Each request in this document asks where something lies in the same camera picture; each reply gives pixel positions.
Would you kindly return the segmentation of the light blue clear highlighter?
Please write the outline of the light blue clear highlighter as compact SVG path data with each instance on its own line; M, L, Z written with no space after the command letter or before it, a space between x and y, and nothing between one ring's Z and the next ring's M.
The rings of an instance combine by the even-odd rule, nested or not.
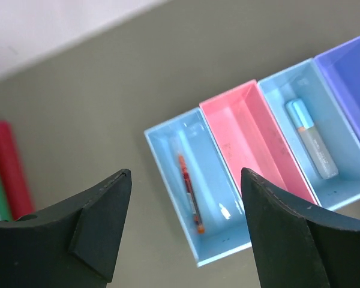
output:
M330 155L314 121L300 98L286 103L286 110L322 179L338 175L338 167Z

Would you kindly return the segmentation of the medium blue drawer bin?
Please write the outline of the medium blue drawer bin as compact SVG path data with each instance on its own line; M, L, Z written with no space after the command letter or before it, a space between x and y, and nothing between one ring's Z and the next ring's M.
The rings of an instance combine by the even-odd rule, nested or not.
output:
M258 85L318 204L335 211L359 200L360 141L314 59L268 76ZM304 102L338 168L331 179L319 175L286 110L286 103L296 98Z

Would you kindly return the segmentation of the light blue drawer bin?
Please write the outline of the light blue drawer bin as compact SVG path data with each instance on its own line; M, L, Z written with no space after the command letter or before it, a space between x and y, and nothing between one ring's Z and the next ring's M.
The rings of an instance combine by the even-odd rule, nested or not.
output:
M197 266L251 246L241 195L199 108L145 130ZM205 232L197 232L178 163L182 154Z

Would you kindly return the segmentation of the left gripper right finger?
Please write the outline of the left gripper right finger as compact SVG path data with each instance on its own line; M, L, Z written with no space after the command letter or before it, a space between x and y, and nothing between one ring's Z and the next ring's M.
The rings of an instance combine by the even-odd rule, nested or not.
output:
M295 196L249 168L241 192L262 287L360 287L360 220Z

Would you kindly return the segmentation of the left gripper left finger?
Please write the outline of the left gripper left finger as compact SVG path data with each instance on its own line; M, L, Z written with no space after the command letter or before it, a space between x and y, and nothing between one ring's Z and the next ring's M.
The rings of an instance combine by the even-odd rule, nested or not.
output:
M128 169L52 206L0 221L0 287L106 287L131 196Z

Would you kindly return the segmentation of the pink drawer bin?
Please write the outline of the pink drawer bin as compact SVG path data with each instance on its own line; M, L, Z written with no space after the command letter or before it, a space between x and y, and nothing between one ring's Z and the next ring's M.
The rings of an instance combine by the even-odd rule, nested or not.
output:
M207 99L199 107L237 187L245 167L318 203L255 80Z

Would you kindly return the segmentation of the red pen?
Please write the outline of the red pen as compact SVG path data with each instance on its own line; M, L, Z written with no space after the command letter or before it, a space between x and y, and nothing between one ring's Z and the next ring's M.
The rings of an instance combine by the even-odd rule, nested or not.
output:
M185 189L187 191L187 195L190 200L193 221L195 223L197 232L199 234L203 234L205 232L205 227L202 223L202 218L197 204L196 195L194 193L193 185L191 183L191 178L187 169L187 165L185 163L185 158L182 154L178 154L178 163L184 180Z

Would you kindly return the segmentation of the red clip file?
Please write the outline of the red clip file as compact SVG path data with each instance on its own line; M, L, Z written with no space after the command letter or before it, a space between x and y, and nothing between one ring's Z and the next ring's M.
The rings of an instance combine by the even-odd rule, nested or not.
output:
M12 218L17 220L33 213L34 204L16 139L7 121L0 121L0 177Z

